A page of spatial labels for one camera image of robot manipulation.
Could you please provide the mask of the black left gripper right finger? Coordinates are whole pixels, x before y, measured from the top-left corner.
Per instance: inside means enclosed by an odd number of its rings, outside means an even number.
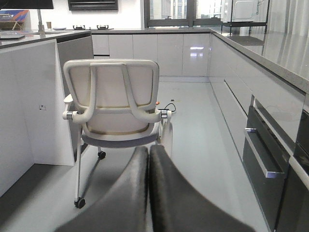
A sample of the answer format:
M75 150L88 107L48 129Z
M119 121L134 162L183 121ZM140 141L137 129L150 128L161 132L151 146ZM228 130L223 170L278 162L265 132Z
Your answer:
M155 232L252 232L200 194L161 145L150 148L149 190Z

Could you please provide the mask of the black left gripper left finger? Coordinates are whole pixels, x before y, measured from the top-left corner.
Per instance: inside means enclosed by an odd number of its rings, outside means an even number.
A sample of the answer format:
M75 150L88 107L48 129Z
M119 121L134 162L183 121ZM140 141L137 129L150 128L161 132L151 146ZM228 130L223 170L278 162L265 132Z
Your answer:
M148 149L136 147L109 191L58 232L143 232L148 196Z

